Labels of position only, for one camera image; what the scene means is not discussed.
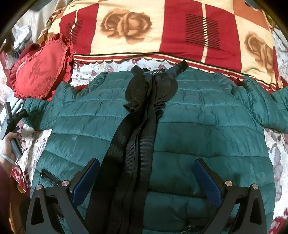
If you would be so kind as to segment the person's left hand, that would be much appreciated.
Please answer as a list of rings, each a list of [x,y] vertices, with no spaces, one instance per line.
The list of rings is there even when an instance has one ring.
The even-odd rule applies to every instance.
[[[10,176],[11,169],[15,165],[16,157],[12,152],[11,140],[18,139],[22,143],[21,134],[19,132],[8,133],[3,140],[3,150],[1,152],[1,167]]]

